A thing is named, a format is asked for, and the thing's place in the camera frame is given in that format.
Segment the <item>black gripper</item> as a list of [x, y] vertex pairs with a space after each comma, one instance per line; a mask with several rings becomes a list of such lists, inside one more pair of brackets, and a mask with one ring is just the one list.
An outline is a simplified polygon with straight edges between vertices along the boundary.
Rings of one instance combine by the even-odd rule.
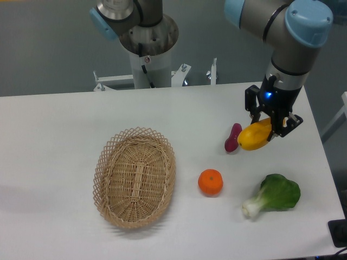
[[249, 112], [251, 124], [259, 121], [261, 116], [261, 107], [265, 109], [271, 119], [271, 130], [267, 137], [270, 142], [275, 136], [285, 137], [287, 134], [297, 128], [303, 119], [294, 115], [293, 105], [301, 91], [301, 87], [288, 90], [281, 89], [280, 82], [276, 76], [266, 76], [263, 79], [261, 87], [251, 85], [245, 90], [245, 110]]

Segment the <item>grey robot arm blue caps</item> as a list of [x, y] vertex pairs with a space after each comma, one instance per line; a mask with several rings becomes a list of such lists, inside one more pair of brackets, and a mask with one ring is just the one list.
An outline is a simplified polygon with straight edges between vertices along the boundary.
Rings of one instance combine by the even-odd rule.
[[[161, 1], [98, 1], [89, 14], [105, 38], [118, 39], [129, 53], [136, 88], [172, 86], [171, 51], [179, 32]], [[292, 107], [327, 40], [332, 11], [320, 1], [226, 1], [224, 14], [273, 47], [261, 86], [246, 89], [245, 108], [253, 124], [262, 113], [270, 117], [267, 141], [284, 137], [303, 121]]]

